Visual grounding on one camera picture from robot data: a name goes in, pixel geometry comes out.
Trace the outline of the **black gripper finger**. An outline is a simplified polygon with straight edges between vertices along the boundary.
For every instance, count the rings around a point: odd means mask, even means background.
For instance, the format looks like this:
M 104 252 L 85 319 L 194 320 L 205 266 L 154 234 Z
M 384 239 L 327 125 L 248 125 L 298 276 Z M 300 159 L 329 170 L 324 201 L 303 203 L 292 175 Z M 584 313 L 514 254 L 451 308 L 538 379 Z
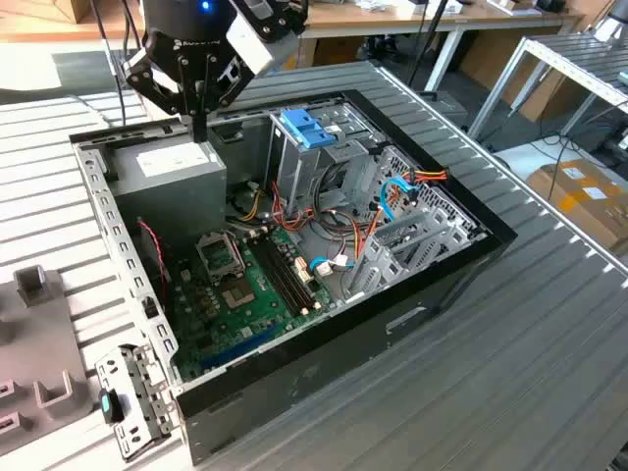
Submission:
M 253 77 L 254 73 L 237 54 L 227 62 L 221 62 L 216 55 L 206 56 L 199 109 L 200 142 L 207 140 L 207 117 L 231 105 Z
M 199 100 L 194 82 L 185 76 L 183 62 L 184 60 L 177 61 L 181 80 L 177 83 L 177 91 L 172 91 L 156 80 L 151 67 L 152 62 L 145 48 L 138 50 L 123 64 L 123 71 L 126 82 L 131 88 L 161 111 L 169 115 L 179 115 L 192 140 L 199 142 Z

